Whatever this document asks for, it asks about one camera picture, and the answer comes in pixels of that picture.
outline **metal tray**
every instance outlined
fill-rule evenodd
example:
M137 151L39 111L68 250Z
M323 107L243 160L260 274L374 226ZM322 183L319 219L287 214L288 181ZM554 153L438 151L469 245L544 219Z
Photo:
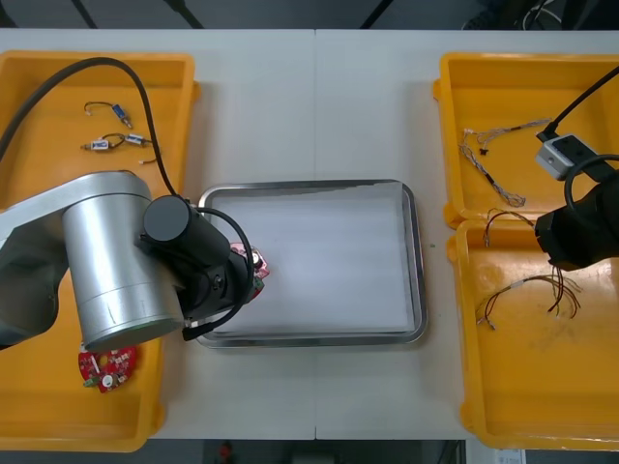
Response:
M360 181L308 181L308 182L278 182L278 183L263 183L263 184L242 184L242 185L224 185L206 190L199 201L201 207L213 207L221 209L222 211L229 213L235 217L237 221L246 229L250 241L251 235L251 219L249 217L239 216L238 212L235 215L232 211L227 211L225 207L219 206L218 203L225 201L237 201L242 199L251 204L259 205L262 199L267 200L267 204L271 205L269 198L282 199L283 197L289 197L295 199L292 195L303 195L313 193L325 193L330 195L340 195L339 190L353 189L353 188L365 188L363 190L349 190L353 191L353 195L356 192L365 194L366 192L372 194L373 188L379 189L391 189L394 192L394 211L400 215L402 221L398 222L399 225L392 225L394 228L401 229L398 231L401 241L401 248L403 253L398 255L398 259L401 261L403 275L402 289L404 294L403 298L406 300L406 307L403 309L406 313L407 327L402 327L402 330L398 328L394 330L363 330L355 332L342 331L342 332L324 332L316 333L314 331L295 331L294 333L282 333L279 331L264 331L263 333L249 333L247 331L236 332L213 332L203 335L198 341L208 347L213 348L235 348L235 347L249 347L249 346L264 346L264 347L283 347L283 346L341 346L341 345L372 345L372 344L395 344L395 343L409 343L418 339L427 325L427 311L426 311L426 297L424 290L424 270L420 248L419 238L419 225L417 221L417 212L415 208L415 200L412 191L403 183L393 180L360 180ZM355 198L357 204L365 205L365 201L360 201L361 198ZM304 215L306 212L300 211L300 215ZM371 222L372 216L368 218L368 222ZM288 222L293 218L290 215L285 217L285 221ZM216 218L211 218L211 221L216 224L217 227L221 227L222 224L218 222ZM260 226L263 226L263 222L268 219L257 220L260 222ZM236 241L233 233L228 235L231 241ZM261 249L261 243L251 242L252 245ZM272 275L278 272L278 263L270 260L269 254L265 254L265 259L272 270ZM330 264L332 259L331 255L325 255L322 257L326 265ZM269 290L269 279L272 278L269 275L265 279L265 292ZM252 303L244 307L241 311L251 311ZM377 308L377 310L384 311L385 308ZM368 311L368 314L373 314L373 308ZM234 319L237 319L241 315L241 312L237 314ZM224 329L232 321L223 325Z

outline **floor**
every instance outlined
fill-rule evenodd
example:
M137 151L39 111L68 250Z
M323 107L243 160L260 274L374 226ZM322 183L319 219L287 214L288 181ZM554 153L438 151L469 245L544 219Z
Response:
M104 29L189 28L163 0L82 3ZM378 3L379 0L186 0L192 13L210 29L356 29ZM85 27L71 0L2 0L2 5L19 27ZM481 8L477 0L395 0L374 28L459 29Z

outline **colored wires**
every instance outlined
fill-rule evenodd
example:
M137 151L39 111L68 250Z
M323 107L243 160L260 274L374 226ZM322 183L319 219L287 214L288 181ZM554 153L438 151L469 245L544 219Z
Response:
M495 128L483 132L476 132L477 143L482 146L482 148L480 148L480 155L487 155L487 144L499 135L514 131L521 131L522 129L535 128L536 126L543 126L544 124L547 124L549 122L550 118L536 119L535 121L531 121L530 123L521 124L520 126L513 126L511 128Z
M473 149L470 147L467 141L467 137L469 134L475 133L470 129L464 130L464 136L462 137L462 142L458 145L460 152L473 164L478 171L484 174L487 181L490 182L492 188L505 200L505 202L513 208L520 208L524 206L526 202L526 198L518 195L517 193L510 193L502 188L492 176L487 172L484 166L477 160L475 154L473 153Z
M548 123L549 119L536 119L534 121L520 124L518 126L512 126L509 128L495 128L484 131L475 131L472 129L465 129L463 131L462 140L458 145L460 152L467 158L471 164L475 166L475 168L480 171L484 177L486 177L487 181L490 183L492 188L505 200L505 202L513 208L521 208L526 203L526 198L517 193L512 193L505 190L501 185L499 185L496 180L490 175L487 169L482 165L482 163L475 156L475 152L469 143L468 136L475 135L476 141L478 145L480 145L480 155L485 156L489 152L488 144L496 139L497 137L514 132L521 131L523 129L535 128L536 126L543 126Z
M500 210L498 208L493 208L489 210L487 214L488 221L487 221L486 229L484 230L484 236L483 236L485 247L490 246L490 226L497 218L500 218L501 216L504 216L504 215L514 216L522 220L523 222L527 223L531 227L535 227L535 223L523 215L520 215L513 211L505 211L505 210ZM580 293L582 291L582 288L573 279L565 277L563 275L563 272L559 268L556 268L553 266L552 272L549 275L546 275L546 274L531 275L529 277L525 277L520 280L517 280L516 282L512 282L511 284L492 293L489 297L484 299L482 303L480 304L480 306L478 307L477 323L481 324L483 322L486 322L493 330L496 330L496 326L490 320L490 315L492 314L492 311L494 310L494 306L496 305L496 301L498 300L498 298L504 293L514 288L518 288L519 286L527 282L532 282L532 281L542 281L542 282L549 283L552 286L552 295L554 297L554 302L552 303L552 305L548 308L546 312L552 312L554 310L556 311L556 314L558 316L559 311L560 311L560 304L564 300L564 298L567 298L570 303L571 310L572 310L572 314L570 318L573 319L576 316L576 314L578 313L578 310L581 308L580 301L578 300L576 294ZM484 313L480 317L479 313L482 307L484 308Z

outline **black cable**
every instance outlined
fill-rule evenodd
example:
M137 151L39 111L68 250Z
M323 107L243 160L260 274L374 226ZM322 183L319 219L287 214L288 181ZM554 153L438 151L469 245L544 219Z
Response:
M2 3L0 3L0 27L17 27L15 21L11 19L2 6Z
M556 132L559 127L559 123L565 119L565 117L574 110L579 104L581 104L585 99L587 99L591 94L593 94L596 90L606 84L610 79L612 79L615 75L619 74L619 66L615 69L607 73L604 77L598 80L595 84L585 90L580 97L574 100L567 108L565 108L559 116L554 118L554 121L550 121L550 123L545 127L543 132L552 133Z
M359 29L369 29L393 2L394 0L380 0L380 3L374 8L374 11L371 12L368 19L364 21Z
M135 87L137 87L137 91L139 92L139 96L142 98L142 104L144 105L144 113L146 114L146 123L148 125L148 131L150 134L150 139L153 145L153 151L155 152L155 160L157 160L157 166L159 167L160 173L162 175L163 183L169 190L170 194L177 195L174 186L170 182L167 177L167 173L165 172L165 166L163 165L162 159L162 151L159 146L159 142L157 141L157 134L155 133L155 122L153 121L153 112L151 110L151 105L148 101L148 95L146 94L146 89L144 88L144 84L139 80L139 77L132 70L129 65L126 63L116 60L114 58L108 57L96 57L96 58L87 58L85 60L78 61L73 63L72 65L68 65L66 68L60 70L48 80L46 80L41 86L35 90L30 97L21 105L21 107L15 113L13 119L7 125L7 128L4 130L2 137L0 138L0 161L7 153L7 149L9 148L9 144L19 125L23 122L24 118L28 115L30 110L37 104L51 89L53 89L60 82L65 80L67 77L79 73L87 68L92 68L94 66L112 66L123 70L125 73L129 75L129 77L133 80Z
M580 222L585 227L589 227L592 229L597 229L598 224L590 220L589 218L583 216L580 211L576 208L576 204L574 202L574 197L572 195L572 184L574 183L575 177L585 168L590 166L591 164L595 164L601 161L619 161L619 155L599 155L595 158L586 159L585 161L580 162L576 166L572 167L568 171L568 175L565 178L565 185L563 186L563 195L565 196L565 203L568 205L568 208L574 214L575 219Z
M71 0L71 3L74 4L75 9L77 10L81 18L84 20L84 22L88 25L88 27L90 27L91 29L99 29L97 27L97 24L95 24L95 21L93 20L92 16L88 14L88 10L86 10L86 8L82 5L82 3L79 0Z
M207 322L206 324L202 324L201 326L198 326L198 327L185 327L183 329L183 338L185 339L185 341L193 340L195 338L198 338L201 335L207 334L208 332L212 332L214 329L221 327L223 324L228 322L230 319L232 319L236 315L237 312L239 312L241 307L243 307L243 305L248 302L251 296L251 292L253 291L254 265L253 265L253 258L252 258L252 252L251 252L251 245L250 245L250 241L248 240L248 237L245 235L245 232L243 232L243 229L241 228L241 226L232 217L230 217L226 213L222 213L219 210L214 210L213 208L195 208L195 209L199 213L216 216L218 218L225 220L238 234L239 238L241 239L241 242L243 243L243 247L245 248L245 255L246 255L245 264L246 264L246 271L248 273L248 279L247 279L245 290L242 294L242 297L225 315L223 315L223 317L221 317L217 321Z
M458 444L458 440L446 440L445 445L443 445L443 449L441 450L441 453L438 456L438 460L436 461L436 464L443 463L443 458L445 457L447 450L449 450L449 454L448 454L449 459L447 460L447 462L449 463L451 459L454 457L454 451L457 448L457 444Z
M184 0L163 0L167 5L189 24L192 29L204 29L204 26L200 21L198 21L197 17L195 17L192 11L187 8Z
M533 7L531 9L531 12L533 12L533 10L537 9L535 15L530 15L531 19L529 19L529 23L525 25L524 30L528 31L529 29L531 29L531 26L533 25L533 23L535 21L538 20L538 18L540 17L540 13L542 12L542 8L544 7L544 5L546 4L547 0L540 0L538 2L538 6L537 7Z

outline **connector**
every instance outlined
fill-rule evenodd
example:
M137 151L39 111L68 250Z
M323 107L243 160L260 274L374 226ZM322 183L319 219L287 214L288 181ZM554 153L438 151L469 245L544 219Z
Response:
M104 139L93 140L90 143L86 143L80 147L82 150L97 151L97 150L109 150L109 142Z
M113 104L111 106L112 111L114 111L114 114L116 114L116 116L118 117L118 119L121 120L121 122L127 126L129 129L133 129L132 123L129 120L129 116L127 115L127 113L123 110L123 108L120 107L120 104L116 103Z

